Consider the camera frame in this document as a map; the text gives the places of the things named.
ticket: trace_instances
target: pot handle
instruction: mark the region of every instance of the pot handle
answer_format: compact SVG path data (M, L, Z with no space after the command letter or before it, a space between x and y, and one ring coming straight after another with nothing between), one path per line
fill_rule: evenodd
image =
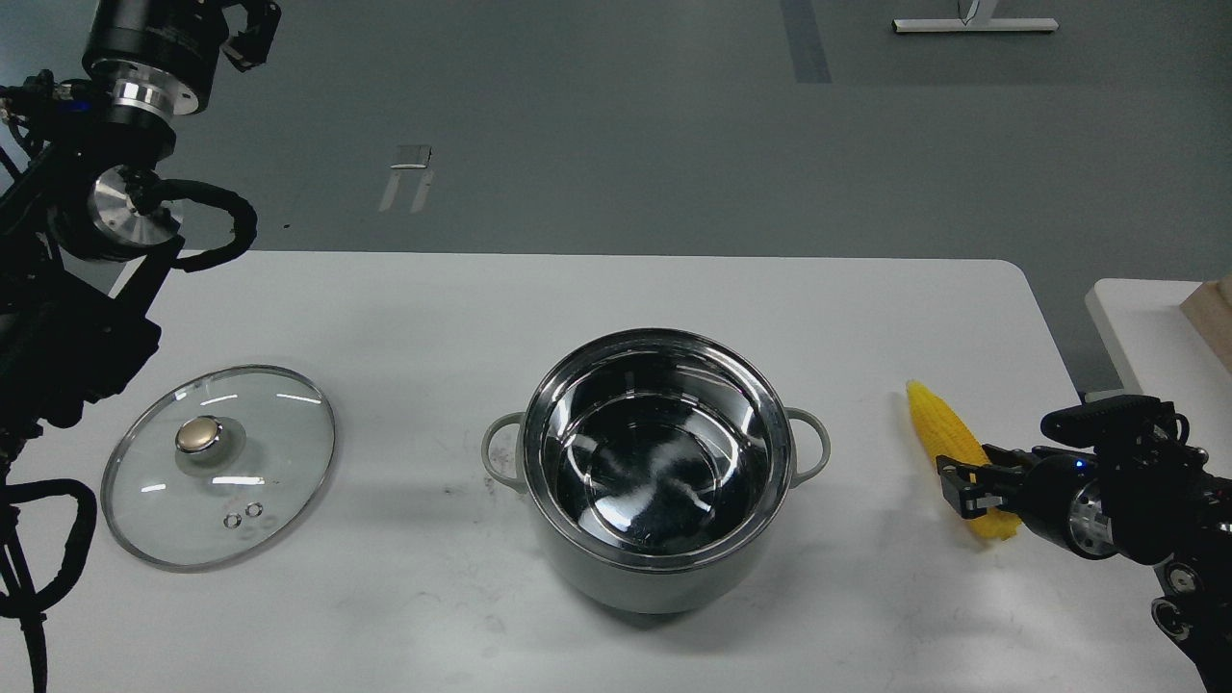
M521 425L522 424L522 412L514 412L511 414L505 414L499 419L492 422L488 427L488 432L483 434L483 446L479 449L479 456L483 457L483 469L488 470L488 475L495 478L500 483L513 488L519 493L526 492L526 480L522 478L521 465L514 465L514 476L505 476L496 471L492 466L492 457L488 455L488 448L492 445L492 438L496 435L496 432L505 428L506 425Z
M829 464L830 434L829 432L825 430L825 425L822 423L822 419L814 417L813 414L806 412L804 409L795 409L791 407L786 407L784 411L787 412L788 419L807 423L813 430L817 432L817 437L822 439L822 460L809 470L800 471L798 466L796 467L796 470L793 470L790 488L795 488L801 483L804 483L809 478L813 478L814 476L821 474L822 470L825 469L825 465Z

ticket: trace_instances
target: pot rim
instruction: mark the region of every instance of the pot rim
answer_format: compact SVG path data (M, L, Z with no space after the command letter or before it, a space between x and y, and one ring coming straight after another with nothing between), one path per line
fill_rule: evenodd
M684 350L718 366L737 382L761 418L766 430L770 476L744 520L723 538L687 552L652 555L604 543L583 530L564 512L547 485L542 460L542 440L554 404L577 377L599 361L638 350ZM743 356L722 344L680 329L638 328L616 332L591 340L562 359L543 377L526 407L519 429L517 456L527 490L540 514L557 534L579 550L614 567L636 572L681 572L718 562L756 539L779 513L795 467L795 443L786 411L766 379Z

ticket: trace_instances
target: corn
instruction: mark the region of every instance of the corn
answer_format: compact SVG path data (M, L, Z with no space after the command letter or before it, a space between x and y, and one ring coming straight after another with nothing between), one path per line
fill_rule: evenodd
M935 462L938 455L945 455L968 465L989 464L988 455L962 419L924 383L915 380L907 383L907 404L929 462ZM979 538L1005 540L1018 533L1021 522L1013 513L988 508L988 514L967 520L967 527Z

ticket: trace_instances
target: gray floor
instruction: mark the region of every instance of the gray floor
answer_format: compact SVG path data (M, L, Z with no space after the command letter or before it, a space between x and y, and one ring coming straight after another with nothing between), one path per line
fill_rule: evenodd
M159 169L249 197L257 248L1002 258L1083 391L1119 386L1095 280L1232 270L1232 2L1003 0L1061 30L967 36L890 28L954 0L283 9ZM79 75L92 10L6 0L0 83ZM378 211L399 144L435 178Z

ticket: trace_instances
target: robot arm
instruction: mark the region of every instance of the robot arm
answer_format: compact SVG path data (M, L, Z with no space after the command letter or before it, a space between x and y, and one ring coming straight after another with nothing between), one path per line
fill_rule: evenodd
M223 10L241 4L235 36ZM0 88L0 117L30 155L0 196L0 617L21 621L34 691L47 686L43 612L85 567L96 502L70 480L7 485L41 422L68 428L84 404L121 392L158 349L145 313L171 269L197 271L244 253L256 213L239 195L196 181L160 180L175 149L171 120L206 109L219 52L241 72L265 62L281 11L269 0L101 0L81 59L90 79L57 84L47 70ZM169 205L190 200L227 211L233 240L180 258L184 239ZM67 273L60 249L86 260L140 266L111 298ZM17 506L48 496L78 503L59 573L31 578L17 539Z
M1058 448L1007 451L973 466L936 459L941 491L963 518L997 507L1084 559L1117 554L1153 566L1164 596L1156 625L1194 663L1206 688L1232 691L1232 481L1202 470L1189 423L1172 402L1124 395L1046 416Z

